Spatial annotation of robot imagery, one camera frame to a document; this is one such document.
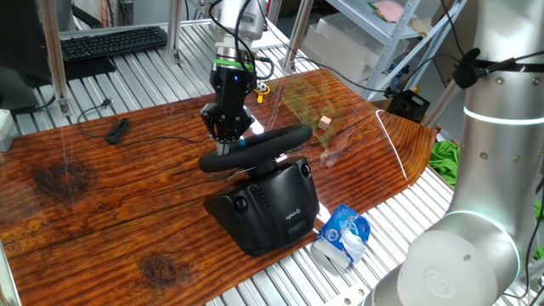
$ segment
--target metal grating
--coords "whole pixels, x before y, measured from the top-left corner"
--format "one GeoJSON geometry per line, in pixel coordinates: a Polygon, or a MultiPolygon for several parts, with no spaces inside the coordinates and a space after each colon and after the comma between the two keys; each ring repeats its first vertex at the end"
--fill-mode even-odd
{"type": "MultiPolygon", "coordinates": [[[[350,288],[362,289],[366,295],[404,261],[410,243],[445,214],[452,196],[450,186],[427,168],[408,190],[363,213],[372,230],[359,263],[343,270],[308,245],[206,306],[323,305],[350,288]]],[[[502,297],[496,306],[526,304],[502,297]]]]}
{"type": "MultiPolygon", "coordinates": [[[[117,56],[113,59],[117,71],[68,82],[74,115],[64,117],[55,106],[34,114],[17,115],[14,120],[19,133],[24,135],[73,124],[82,111],[101,104],[106,97],[112,97],[115,103],[87,113],[84,121],[211,94],[209,76],[215,37],[208,25],[206,20],[182,23],[183,64],[167,64],[160,49],[117,56]]],[[[281,39],[286,39],[277,28],[269,26],[281,39]]],[[[62,38],[82,35],[88,35],[88,32],[72,32],[62,38]]],[[[287,49],[277,41],[260,48],[259,54],[270,57],[278,68],[272,78],[286,76],[279,69],[279,60],[287,49]]],[[[317,68],[306,61],[297,62],[295,66],[298,72],[317,68]]],[[[265,75],[269,67],[258,62],[257,70],[259,75],[265,75]]],[[[53,93],[51,86],[34,90],[42,104],[53,93]]],[[[366,295],[391,269],[404,261],[410,243],[444,215],[452,195],[451,188],[426,169],[414,186],[363,214],[371,224],[372,232],[361,262],[343,270],[308,245],[214,298],[207,306],[322,305],[354,287],[362,289],[366,295]]],[[[526,303],[502,297],[496,305],[526,303]]]]}

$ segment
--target black cable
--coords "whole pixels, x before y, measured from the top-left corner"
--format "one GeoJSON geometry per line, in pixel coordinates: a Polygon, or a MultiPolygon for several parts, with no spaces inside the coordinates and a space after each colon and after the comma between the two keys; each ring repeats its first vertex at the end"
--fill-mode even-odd
{"type": "Polygon", "coordinates": [[[55,97],[55,95],[53,93],[53,97],[51,97],[51,99],[45,105],[31,106],[31,107],[25,107],[25,108],[22,108],[22,109],[18,109],[18,110],[12,110],[11,114],[12,115],[31,114],[33,112],[43,110],[44,108],[50,106],[55,101],[55,99],[56,99],[56,97],[55,97]]]}
{"type": "Polygon", "coordinates": [[[453,59],[455,62],[458,61],[458,59],[456,59],[455,57],[453,57],[453,56],[451,56],[449,54],[436,54],[435,56],[433,56],[431,58],[428,58],[428,59],[425,59],[423,62],[419,63],[419,66],[406,78],[406,81],[410,80],[416,74],[417,71],[419,71],[422,67],[425,66],[425,64],[427,64],[431,60],[436,59],[439,56],[447,56],[447,57],[453,59]]]}
{"type": "Polygon", "coordinates": [[[459,49],[459,52],[461,52],[461,55],[462,55],[462,56],[465,56],[465,53],[462,52],[461,44],[459,43],[459,38],[457,38],[456,28],[455,28],[455,26],[453,25],[453,21],[451,20],[450,12],[448,11],[448,8],[445,6],[444,0],[440,0],[440,2],[442,3],[442,7],[444,8],[445,15],[448,16],[448,20],[450,21],[451,32],[453,33],[453,37],[454,37],[455,40],[456,40],[457,48],[459,49]]]}
{"type": "Polygon", "coordinates": [[[263,20],[264,20],[264,27],[266,29],[269,28],[269,20],[266,19],[266,14],[264,13],[263,11],[263,7],[261,6],[261,2],[260,1],[257,1],[257,5],[258,5],[258,9],[261,11],[261,15],[263,16],[263,20]]]}
{"type": "Polygon", "coordinates": [[[268,79],[270,79],[274,75],[274,68],[275,68],[274,62],[272,61],[272,59],[267,58],[267,57],[259,57],[258,60],[262,61],[264,63],[269,63],[270,64],[270,73],[267,76],[259,76],[258,80],[268,80],[268,79]]]}
{"type": "Polygon", "coordinates": [[[544,55],[544,50],[542,51],[538,51],[538,52],[534,52],[533,54],[527,54],[527,55],[524,55],[524,56],[520,56],[516,59],[514,59],[515,61],[518,61],[518,60],[525,60],[525,59],[528,59],[530,57],[534,57],[534,56],[538,56],[538,55],[544,55]]]}
{"type": "MultiPolygon", "coordinates": [[[[236,49],[236,56],[238,57],[238,61],[241,64],[242,69],[249,75],[252,73],[247,69],[245,61],[241,57],[241,50],[240,50],[240,24],[241,19],[244,17],[244,12],[246,11],[247,6],[252,0],[246,0],[244,4],[241,6],[240,13],[238,13],[238,18],[236,19],[236,26],[235,26],[235,49],[236,49]]],[[[251,49],[248,49],[247,52],[249,54],[252,54],[251,49]]],[[[255,69],[255,59],[252,57],[252,63],[253,63],[253,69],[255,69]]]]}
{"type": "Polygon", "coordinates": [[[110,26],[111,27],[114,27],[116,26],[114,23],[113,23],[113,8],[111,8],[111,1],[110,0],[107,0],[108,1],[108,10],[110,11],[110,26]]]}
{"type": "MultiPolygon", "coordinates": [[[[210,19],[212,19],[213,23],[215,23],[218,27],[220,27],[221,29],[223,29],[224,31],[226,31],[227,33],[229,33],[234,39],[235,39],[235,49],[236,49],[236,56],[238,57],[238,61],[240,62],[241,64],[241,67],[242,69],[244,69],[244,71],[246,73],[249,73],[250,75],[256,77],[258,80],[266,80],[269,78],[269,76],[272,76],[271,74],[269,74],[269,76],[257,76],[257,71],[254,71],[254,72],[251,72],[247,69],[246,65],[244,64],[244,61],[241,57],[241,52],[240,52],[240,45],[238,43],[241,43],[242,46],[244,46],[244,48],[246,48],[247,52],[249,53],[249,60],[250,62],[252,63],[253,65],[253,68],[256,69],[257,68],[257,65],[255,64],[255,56],[253,55],[253,52],[251,51],[251,49],[247,46],[247,44],[240,39],[240,36],[238,35],[238,31],[240,30],[240,23],[241,23],[241,18],[243,17],[243,13],[244,11],[246,10],[246,7],[247,5],[251,2],[251,0],[246,0],[246,2],[244,3],[244,5],[242,6],[241,10],[240,10],[240,13],[238,14],[238,18],[236,20],[236,26],[235,26],[235,33],[229,31],[229,29],[227,29],[226,27],[224,27],[221,23],[219,23],[215,17],[213,17],[213,14],[212,14],[212,11],[213,11],[213,8],[215,8],[218,4],[220,4],[223,0],[216,0],[214,3],[212,3],[212,5],[210,5],[210,9],[208,10],[208,13],[210,15],[210,19]]],[[[264,62],[268,62],[270,63],[271,65],[271,68],[270,68],[270,71],[274,71],[274,62],[269,59],[269,58],[264,58],[264,57],[261,57],[260,58],[261,61],[264,61],[264,62]]]]}
{"type": "MultiPolygon", "coordinates": [[[[263,11],[263,9],[261,8],[261,5],[260,5],[260,4],[259,4],[259,8],[261,9],[261,14],[263,15],[264,20],[266,20],[266,16],[264,15],[264,11],[263,11]]],[[[278,37],[278,35],[277,35],[274,31],[272,31],[272,29],[269,29],[269,31],[272,32],[272,34],[274,34],[274,36],[275,36],[280,42],[282,42],[281,38],[278,37]]],[[[291,51],[291,53],[295,54],[295,55],[297,56],[297,59],[306,60],[306,61],[308,61],[308,62],[313,63],[314,65],[317,65],[318,67],[326,68],[326,69],[328,69],[328,70],[330,70],[330,71],[332,71],[332,72],[338,74],[339,77],[341,77],[342,79],[346,80],[347,82],[353,84],[354,86],[356,86],[356,87],[358,87],[358,88],[363,88],[363,89],[365,89],[365,90],[370,90],[370,91],[377,92],[377,93],[386,93],[386,94],[391,94],[391,93],[392,93],[392,91],[390,91],[390,90],[381,90],[381,89],[375,89],[375,88],[368,88],[368,87],[366,87],[366,86],[360,85],[360,84],[358,84],[357,82],[351,81],[349,78],[347,78],[346,76],[344,76],[342,73],[338,72],[336,69],[333,69],[333,68],[331,68],[331,67],[328,66],[328,65],[323,65],[323,64],[318,63],[318,62],[316,62],[315,60],[310,59],[310,58],[307,58],[307,57],[298,56],[297,53],[296,53],[293,49],[291,49],[291,47],[289,47],[287,44],[285,44],[284,42],[283,42],[283,46],[284,46],[285,48],[287,48],[289,51],[291,51]]]]}
{"type": "Polygon", "coordinates": [[[192,144],[199,144],[199,143],[202,143],[202,142],[204,142],[206,140],[206,139],[203,139],[203,140],[200,140],[200,141],[194,141],[194,140],[182,137],[182,136],[159,136],[159,137],[154,137],[154,138],[150,138],[150,139],[137,140],[137,141],[133,141],[131,143],[123,143],[121,141],[121,137],[130,128],[130,120],[127,119],[127,118],[122,118],[119,121],[119,123],[117,123],[117,125],[113,129],[111,129],[104,136],[102,136],[102,135],[92,135],[92,134],[89,134],[89,133],[85,132],[83,130],[82,123],[81,123],[82,116],[84,116],[84,114],[89,112],[89,111],[97,110],[99,107],[103,107],[103,106],[106,107],[106,106],[110,105],[111,103],[113,103],[113,101],[111,99],[105,99],[102,102],[102,104],[100,104],[98,106],[95,106],[95,107],[91,107],[91,108],[89,108],[87,110],[84,110],[81,114],[79,114],[79,116],[77,117],[77,128],[79,129],[79,132],[82,135],[85,135],[85,136],[93,138],[93,139],[104,138],[104,140],[110,145],[122,145],[122,146],[136,145],[136,144],[141,144],[141,143],[147,142],[147,141],[162,140],[162,139],[180,139],[180,140],[192,143],[192,144]]]}
{"type": "MultiPolygon", "coordinates": [[[[541,187],[544,185],[544,177],[542,177],[541,182],[538,185],[541,186],[541,187]]],[[[544,192],[542,192],[542,205],[544,205],[544,192]]],[[[533,234],[530,237],[529,245],[527,246],[527,253],[525,254],[525,292],[524,292],[524,294],[521,297],[515,296],[513,294],[509,294],[509,293],[503,293],[502,295],[505,295],[505,296],[510,297],[510,298],[525,298],[527,293],[529,293],[529,289],[530,289],[530,287],[529,287],[530,248],[533,245],[533,241],[535,240],[536,233],[538,232],[538,228],[541,225],[542,218],[544,218],[544,207],[541,206],[540,213],[538,214],[538,219],[536,220],[535,229],[533,230],[533,234]]]]}
{"type": "Polygon", "coordinates": [[[185,0],[185,14],[187,15],[187,20],[189,20],[189,0],[185,0]]]}
{"type": "MultiPolygon", "coordinates": [[[[212,3],[212,5],[210,5],[210,8],[208,9],[208,14],[210,15],[210,19],[213,21],[214,24],[216,24],[218,27],[220,27],[223,31],[226,31],[227,33],[229,33],[235,40],[239,40],[240,38],[238,38],[237,36],[235,36],[235,33],[229,31],[229,29],[227,29],[226,27],[224,27],[224,25],[220,24],[218,20],[215,19],[215,17],[213,17],[213,14],[212,14],[212,10],[213,8],[215,8],[218,4],[220,4],[223,0],[216,0],[214,3],[212,3]]],[[[240,41],[240,43],[242,44],[242,46],[244,46],[247,50],[250,50],[250,48],[247,46],[247,44],[244,42],[244,41],[240,41]]]]}
{"type": "Polygon", "coordinates": [[[121,6],[121,13],[122,13],[122,17],[127,22],[127,25],[131,26],[132,24],[130,23],[130,20],[128,19],[128,14],[127,14],[127,11],[125,10],[124,6],[121,6]]]}
{"type": "Polygon", "coordinates": [[[392,93],[395,93],[395,91],[392,91],[392,90],[381,90],[381,89],[375,89],[375,88],[368,88],[366,86],[363,86],[363,85],[360,85],[356,82],[353,82],[351,81],[350,79],[348,79],[347,77],[343,76],[340,72],[338,72],[337,70],[335,70],[334,68],[331,68],[330,66],[328,65],[323,65],[323,64],[320,64],[318,62],[316,62],[315,60],[313,59],[310,59],[310,58],[306,58],[306,57],[303,57],[303,56],[297,56],[296,59],[301,59],[301,60],[307,60],[311,63],[313,63],[314,65],[317,65],[319,67],[322,67],[322,68],[326,68],[336,74],[338,74],[342,79],[350,82],[351,84],[353,84],[354,86],[358,87],[358,88],[363,88],[363,89],[366,89],[366,90],[370,90],[370,91],[373,91],[373,92],[377,92],[377,93],[386,93],[386,94],[392,94],[392,93]]]}

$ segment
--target computer keyboard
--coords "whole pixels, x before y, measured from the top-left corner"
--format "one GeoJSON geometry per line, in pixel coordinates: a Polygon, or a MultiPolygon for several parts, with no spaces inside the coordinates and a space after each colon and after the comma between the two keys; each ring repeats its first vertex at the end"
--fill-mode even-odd
{"type": "Polygon", "coordinates": [[[66,62],[127,54],[154,47],[164,47],[166,44],[167,33],[159,26],[71,38],[60,42],[62,56],[66,62]]]}

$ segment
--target wooden tabletop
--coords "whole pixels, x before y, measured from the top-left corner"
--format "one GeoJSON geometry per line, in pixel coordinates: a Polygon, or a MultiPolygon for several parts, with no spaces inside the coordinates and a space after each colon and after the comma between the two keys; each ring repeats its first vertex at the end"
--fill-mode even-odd
{"type": "MultiPolygon", "coordinates": [[[[265,130],[308,123],[309,159],[320,202],[363,213],[414,184],[435,131],[392,116],[351,92],[329,71],[268,82],[258,104],[265,130]],[[322,116],[332,119],[317,129],[322,116]]],[[[0,241],[24,305],[199,305],[310,243],[250,258],[202,203],[244,174],[202,173],[215,150],[199,111],[214,95],[83,123],[105,134],[122,118],[125,143],[109,145],[76,126],[17,138],[0,153],[0,241]]]]}

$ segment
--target small wooden block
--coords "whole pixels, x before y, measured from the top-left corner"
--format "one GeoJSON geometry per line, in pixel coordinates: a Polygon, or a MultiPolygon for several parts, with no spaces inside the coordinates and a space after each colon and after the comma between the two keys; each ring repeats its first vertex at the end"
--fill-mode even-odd
{"type": "Polygon", "coordinates": [[[329,128],[329,124],[331,124],[331,118],[323,116],[320,120],[320,123],[317,125],[317,127],[326,131],[329,128]]]}

